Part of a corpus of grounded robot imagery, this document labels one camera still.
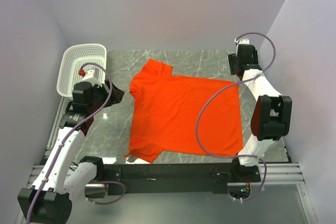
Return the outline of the orange t shirt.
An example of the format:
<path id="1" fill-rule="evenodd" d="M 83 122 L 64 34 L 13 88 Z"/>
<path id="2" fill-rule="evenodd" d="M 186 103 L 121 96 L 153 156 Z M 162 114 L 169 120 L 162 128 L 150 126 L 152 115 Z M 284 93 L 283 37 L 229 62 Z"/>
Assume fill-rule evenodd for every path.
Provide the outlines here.
<path id="1" fill-rule="evenodd" d="M 162 152 L 235 155 L 243 148 L 238 87 L 231 81 L 176 76 L 153 59 L 130 84 L 129 152 L 149 163 Z"/>

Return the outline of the white perforated plastic basket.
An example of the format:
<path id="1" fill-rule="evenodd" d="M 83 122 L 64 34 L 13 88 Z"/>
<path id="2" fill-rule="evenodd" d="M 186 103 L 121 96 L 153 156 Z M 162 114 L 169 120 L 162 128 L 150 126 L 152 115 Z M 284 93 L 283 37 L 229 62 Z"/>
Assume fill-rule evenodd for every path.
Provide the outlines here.
<path id="1" fill-rule="evenodd" d="M 57 92 L 65 98 L 72 98 L 72 90 L 82 80 L 78 74 L 85 63 L 93 62 L 106 67 L 107 50 L 101 44 L 79 44 L 69 47 L 63 54 L 57 80 Z"/>

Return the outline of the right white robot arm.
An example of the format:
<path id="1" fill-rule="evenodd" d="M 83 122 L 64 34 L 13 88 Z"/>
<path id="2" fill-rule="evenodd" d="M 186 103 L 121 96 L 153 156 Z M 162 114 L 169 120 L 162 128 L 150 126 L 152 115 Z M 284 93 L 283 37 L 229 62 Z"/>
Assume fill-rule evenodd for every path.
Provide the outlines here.
<path id="1" fill-rule="evenodd" d="M 267 80 L 258 52 L 248 39 L 237 41 L 236 52 L 228 59 L 230 74 L 236 75 L 256 100 L 251 136 L 238 153 L 239 163 L 230 169 L 232 179 L 241 182 L 249 175 L 248 167 L 256 166 L 268 147 L 289 133 L 292 98 L 282 95 Z"/>

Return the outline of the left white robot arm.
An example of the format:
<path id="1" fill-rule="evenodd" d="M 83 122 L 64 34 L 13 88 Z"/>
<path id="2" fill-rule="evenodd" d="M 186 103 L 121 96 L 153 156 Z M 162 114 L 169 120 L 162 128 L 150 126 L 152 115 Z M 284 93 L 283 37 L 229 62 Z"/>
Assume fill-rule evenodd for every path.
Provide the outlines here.
<path id="1" fill-rule="evenodd" d="M 124 92 L 110 80 L 104 84 L 82 81 L 75 84 L 73 99 L 61 117 L 58 138 L 38 177 L 29 188 L 22 188 L 18 202 L 26 223 L 66 223 L 72 201 L 89 182 L 104 179 L 103 161 L 85 157 L 68 174 L 76 152 L 82 146 L 94 116 L 103 108 L 122 101 Z"/>

